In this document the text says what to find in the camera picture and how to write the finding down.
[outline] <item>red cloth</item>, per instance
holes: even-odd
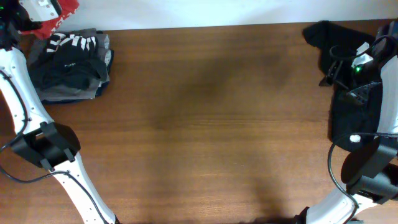
[[[62,8],[62,13],[58,18],[43,22],[43,26],[40,29],[24,31],[22,34],[34,34],[40,39],[47,39],[60,27],[64,20],[74,14],[79,7],[79,2],[77,0],[58,0],[58,3]]]

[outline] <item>white wall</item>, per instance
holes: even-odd
[[[61,30],[230,26],[398,17],[397,0],[80,0]]]

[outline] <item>stack of clothes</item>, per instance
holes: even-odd
[[[114,57],[109,45],[109,35],[96,29],[35,40],[27,66],[40,100],[72,103],[102,95]]]

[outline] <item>black cloth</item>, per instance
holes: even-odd
[[[77,45],[73,45],[73,38],[62,45],[54,45],[51,41],[59,42],[61,39],[57,35],[51,36],[48,47],[29,69],[33,86],[45,90],[53,86],[65,85],[86,90],[91,79],[105,82],[107,68],[97,56],[98,44],[95,43],[98,43],[98,39],[94,38],[96,42],[87,42],[87,39],[80,37]]]
[[[372,44],[375,40],[375,37],[369,34],[341,27],[329,21],[321,21],[305,28],[303,36],[308,44],[321,50],[319,67],[325,75],[328,74],[329,68],[334,62],[329,54],[329,50],[333,46],[340,46],[334,52],[335,54],[348,56],[349,52],[346,49],[352,51],[351,54],[354,55],[356,49],[363,45],[364,42]],[[345,66],[346,69],[340,75],[344,77],[351,75],[350,66]],[[341,135],[354,132],[376,132],[380,119],[382,86],[372,89],[368,103],[361,106],[347,101],[345,95],[346,90],[336,86],[330,111],[331,140],[336,140]],[[353,152],[371,142],[372,139],[373,137],[361,137],[361,141],[355,143],[346,138],[339,141],[337,145],[342,149]]]
[[[329,54],[329,50],[332,47],[339,45],[340,47],[336,48],[336,54],[347,55],[348,53],[345,49],[356,52],[356,49],[363,45],[364,42],[372,44],[375,40],[372,35],[348,29],[329,21],[320,21],[305,28],[303,36],[308,44],[321,50],[319,67],[325,75],[333,63],[333,59],[331,59]]]

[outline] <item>table surface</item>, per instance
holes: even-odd
[[[339,22],[375,34],[387,21]],[[108,31],[115,51],[104,95],[46,106],[82,145],[87,173],[123,223],[238,223],[292,217],[334,188],[326,169],[332,88],[318,86],[309,23]],[[0,100],[0,142],[12,137]],[[347,153],[336,151],[340,173]],[[45,174],[7,150],[25,179]],[[0,175],[1,223],[83,223],[55,179]],[[367,223],[397,223],[398,204]]]

